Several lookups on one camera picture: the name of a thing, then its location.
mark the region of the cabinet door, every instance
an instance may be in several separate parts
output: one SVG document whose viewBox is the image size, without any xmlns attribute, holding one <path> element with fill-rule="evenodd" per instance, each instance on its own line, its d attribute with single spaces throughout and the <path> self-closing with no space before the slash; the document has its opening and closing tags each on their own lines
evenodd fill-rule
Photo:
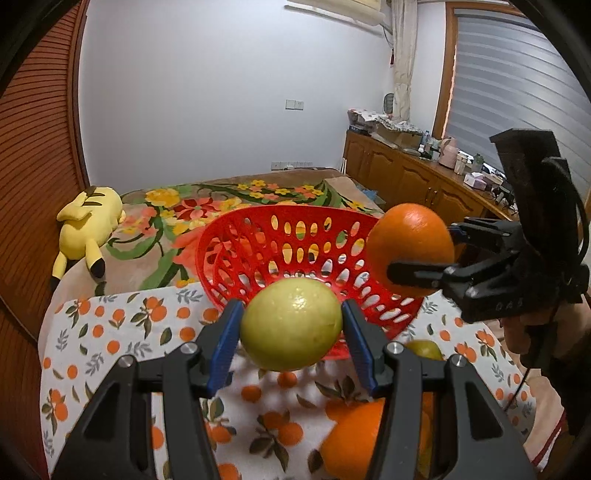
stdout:
<svg viewBox="0 0 591 480">
<path fill-rule="evenodd" d="M 357 140 L 352 135 L 347 135 L 347 144 L 345 147 L 345 158 L 347 159 L 346 173 L 352 179 L 361 182 L 359 171 L 365 158 L 366 142 Z"/>
<path fill-rule="evenodd" d="M 439 182 L 435 188 L 431 208 L 443 219 L 446 225 L 461 222 L 464 217 L 478 217 L 485 208 L 477 201 L 462 192 L 461 186 L 449 185 L 445 181 Z"/>
<path fill-rule="evenodd" d="M 391 197 L 392 204 L 418 203 L 429 206 L 436 183 L 434 174 L 410 160 L 400 158 L 400 173 Z"/>
<path fill-rule="evenodd" d="M 386 201 L 386 209 L 393 207 L 394 193 L 400 174 L 401 164 L 396 161 L 388 148 L 373 147 L 367 155 L 368 174 L 365 186 L 369 190 L 377 190 L 378 195 Z"/>
</svg>

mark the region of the blue gripper pad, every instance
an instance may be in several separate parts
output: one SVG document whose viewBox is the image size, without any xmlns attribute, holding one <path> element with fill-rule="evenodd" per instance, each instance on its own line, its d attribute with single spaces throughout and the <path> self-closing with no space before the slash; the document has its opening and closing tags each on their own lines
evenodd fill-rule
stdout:
<svg viewBox="0 0 591 480">
<path fill-rule="evenodd" d="M 209 380 L 205 387 L 208 398 L 213 398 L 217 391 L 226 386 L 228 371 L 240 337 L 240 323 L 244 314 L 244 305 L 239 300 L 231 300 L 224 308 L 219 320 L 214 324 L 223 327 L 209 362 Z"/>
<path fill-rule="evenodd" d="M 378 383 L 374 376 L 374 358 L 363 331 L 367 326 L 377 327 L 377 325 L 369 325 L 365 321 L 363 312 L 354 300 L 344 301 L 341 310 L 343 312 L 343 333 L 345 334 L 345 340 L 349 347 L 357 377 L 361 386 L 373 397 L 378 388 Z"/>
</svg>

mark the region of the orange print tablecloth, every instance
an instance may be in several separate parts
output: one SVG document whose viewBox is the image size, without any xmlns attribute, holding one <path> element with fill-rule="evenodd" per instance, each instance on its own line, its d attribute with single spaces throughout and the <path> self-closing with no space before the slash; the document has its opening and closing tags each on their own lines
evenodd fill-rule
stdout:
<svg viewBox="0 0 591 480">
<path fill-rule="evenodd" d="M 51 319 L 43 362 L 40 414 L 49 471 L 84 405 L 121 355 L 139 360 L 163 356 L 194 339 L 218 312 L 199 283 L 73 300 Z M 490 391 L 505 405 L 521 373 L 488 327 L 467 325 L 440 293 L 399 339 L 431 339 L 444 356 L 458 352 L 474 364 Z M 323 479 L 317 453 L 334 419 L 367 400 L 350 360 L 325 361 L 297 372 L 258 369 L 239 347 L 230 386 L 202 400 L 208 431 L 224 480 Z M 525 441 L 535 413 L 528 386 L 509 409 Z M 165 444 L 162 398 L 152 397 L 152 437 L 157 473 L 171 478 Z"/>
</svg>

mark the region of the white wall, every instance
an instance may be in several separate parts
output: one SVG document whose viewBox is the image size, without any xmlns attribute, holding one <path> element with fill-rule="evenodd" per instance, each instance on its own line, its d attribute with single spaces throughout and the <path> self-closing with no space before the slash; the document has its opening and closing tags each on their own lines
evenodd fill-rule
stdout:
<svg viewBox="0 0 591 480">
<path fill-rule="evenodd" d="M 390 49 L 379 27 L 285 5 L 92 0 L 79 87 L 91 182 L 125 192 L 272 161 L 339 165 L 347 109 L 381 111 Z"/>
<path fill-rule="evenodd" d="M 433 131 L 445 54 L 445 2 L 418 5 L 417 54 L 411 82 L 410 121 Z"/>
</svg>

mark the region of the wooden wardrobe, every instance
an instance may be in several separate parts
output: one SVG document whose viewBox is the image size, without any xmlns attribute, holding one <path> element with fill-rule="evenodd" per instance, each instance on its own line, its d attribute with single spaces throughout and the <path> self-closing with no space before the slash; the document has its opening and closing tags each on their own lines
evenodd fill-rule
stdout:
<svg viewBox="0 0 591 480">
<path fill-rule="evenodd" d="M 56 215 L 88 184 L 77 105 L 87 3 L 45 35 L 0 97 L 0 440 L 41 478 L 37 336 L 51 299 Z"/>
</svg>

